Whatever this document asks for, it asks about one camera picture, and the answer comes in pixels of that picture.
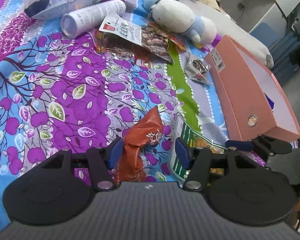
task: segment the plush toy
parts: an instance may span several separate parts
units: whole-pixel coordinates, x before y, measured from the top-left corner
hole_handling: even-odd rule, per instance
[[[188,6],[176,0],[145,0],[143,7],[158,25],[181,33],[194,43],[211,44],[217,35],[212,20],[196,16]]]

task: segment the pink box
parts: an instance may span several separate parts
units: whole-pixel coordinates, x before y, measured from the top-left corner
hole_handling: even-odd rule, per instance
[[[287,142],[300,138],[298,121],[277,79],[250,52],[224,36],[205,59],[231,140],[247,141],[258,134]]]

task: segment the cylindrical container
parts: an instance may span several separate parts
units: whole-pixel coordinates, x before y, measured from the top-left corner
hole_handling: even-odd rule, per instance
[[[63,15],[61,18],[61,29],[69,39],[91,30],[101,24],[109,12],[115,12],[121,16],[126,10],[126,5],[121,0],[91,5]]]

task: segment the floral bedsheet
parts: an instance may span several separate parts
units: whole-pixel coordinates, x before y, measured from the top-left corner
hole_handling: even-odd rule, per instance
[[[143,0],[123,1],[123,18],[144,25]],[[226,141],[214,86],[189,80],[185,55],[170,52],[173,65],[132,65],[96,52],[90,33],[68,40],[60,19],[29,19],[22,0],[0,0],[0,230],[10,222],[1,201],[9,183],[60,149],[106,147],[156,105],[163,138],[142,155],[147,181],[175,180],[168,162],[177,111],[206,138]],[[85,169],[75,175],[89,183]]]

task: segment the red snack package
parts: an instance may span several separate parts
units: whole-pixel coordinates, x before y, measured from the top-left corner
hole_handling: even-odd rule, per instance
[[[123,138],[123,153],[115,172],[115,183],[122,181],[145,181],[140,148],[149,144],[156,146],[162,138],[162,121],[158,107],[152,108]]]

